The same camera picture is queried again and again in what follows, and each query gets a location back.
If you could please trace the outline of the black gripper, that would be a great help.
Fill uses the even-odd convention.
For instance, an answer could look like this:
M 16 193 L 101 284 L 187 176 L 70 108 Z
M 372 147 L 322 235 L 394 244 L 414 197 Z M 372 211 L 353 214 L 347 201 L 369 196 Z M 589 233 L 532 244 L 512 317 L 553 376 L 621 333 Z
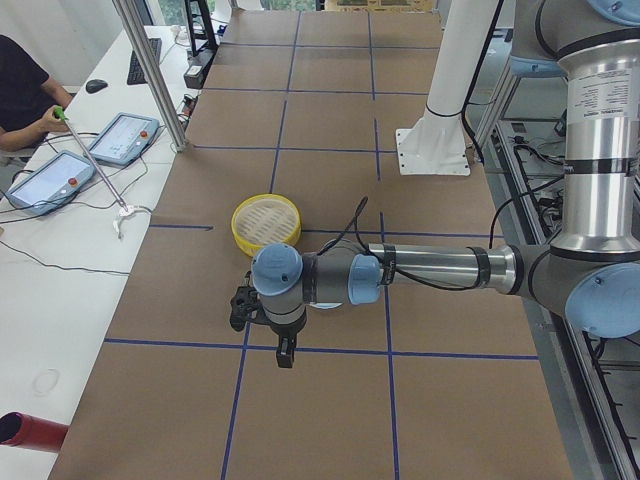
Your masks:
M 276 349 L 277 365 L 279 368 L 291 369 L 295 361 L 297 335 L 306 325 L 306 313 L 302 312 L 288 324 L 279 324 L 273 319 L 269 319 L 268 322 L 271 330 L 279 337 Z

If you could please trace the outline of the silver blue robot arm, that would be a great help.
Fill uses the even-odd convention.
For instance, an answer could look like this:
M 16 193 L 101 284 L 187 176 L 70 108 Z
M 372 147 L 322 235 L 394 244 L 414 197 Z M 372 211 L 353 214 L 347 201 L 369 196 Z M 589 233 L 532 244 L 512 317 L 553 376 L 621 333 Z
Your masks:
M 568 79 L 563 225 L 548 244 L 448 249 L 337 238 L 316 253 L 276 243 L 254 257 L 230 323 L 269 327 L 276 361 L 294 362 L 309 305 L 368 304 L 399 278 L 432 288 L 492 288 L 533 300 L 602 338 L 639 328 L 639 243 L 632 235 L 639 169 L 639 5 L 521 1 L 514 55 L 558 65 Z

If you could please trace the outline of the person's hand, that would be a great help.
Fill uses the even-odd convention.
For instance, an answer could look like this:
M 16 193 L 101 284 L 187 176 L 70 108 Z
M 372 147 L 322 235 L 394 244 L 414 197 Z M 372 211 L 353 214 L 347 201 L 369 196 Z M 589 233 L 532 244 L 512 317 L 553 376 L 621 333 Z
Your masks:
M 55 108 L 49 108 L 41 117 L 40 125 L 44 132 L 68 132 L 66 123 L 61 120 L 55 113 Z

